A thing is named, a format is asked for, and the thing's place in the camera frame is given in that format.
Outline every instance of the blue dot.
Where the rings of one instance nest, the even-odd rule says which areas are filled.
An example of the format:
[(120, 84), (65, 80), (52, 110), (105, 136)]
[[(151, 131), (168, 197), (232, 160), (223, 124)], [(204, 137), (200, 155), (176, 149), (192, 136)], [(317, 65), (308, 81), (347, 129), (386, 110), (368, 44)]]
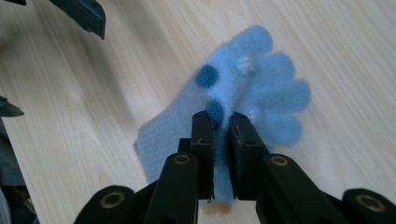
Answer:
[(207, 102), (206, 112), (212, 119), (215, 128), (218, 128), (224, 121), (224, 109), (218, 101), (211, 100)]
[(198, 86), (209, 89), (219, 78), (219, 72), (211, 65), (204, 65), (195, 76)]

